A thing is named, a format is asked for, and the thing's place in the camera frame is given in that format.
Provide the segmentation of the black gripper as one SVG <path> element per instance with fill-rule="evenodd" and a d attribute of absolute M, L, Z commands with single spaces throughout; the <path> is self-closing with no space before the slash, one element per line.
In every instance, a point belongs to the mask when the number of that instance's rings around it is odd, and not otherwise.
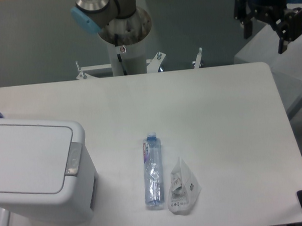
<path fill-rule="evenodd" d="M 252 33 L 252 18 L 270 24 L 279 37 L 278 53 L 287 50 L 288 44 L 302 35 L 302 8 L 289 9 L 286 0 L 235 0 L 233 17 L 243 26 L 243 38 L 249 38 Z"/>

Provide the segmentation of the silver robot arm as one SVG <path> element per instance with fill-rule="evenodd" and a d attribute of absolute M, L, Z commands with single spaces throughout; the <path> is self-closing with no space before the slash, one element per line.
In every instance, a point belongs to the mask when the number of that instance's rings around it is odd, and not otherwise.
<path fill-rule="evenodd" d="M 116 47 L 142 41 L 152 26 L 136 0 L 75 0 L 71 15 L 87 33 Z M 270 25 L 279 37 L 279 54 L 302 35 L 302 8 L 289 9 L 287 0 L 235 0 L 233 17 L 243 25 L 245 39 L 252 35 L 252 19 Z"/>

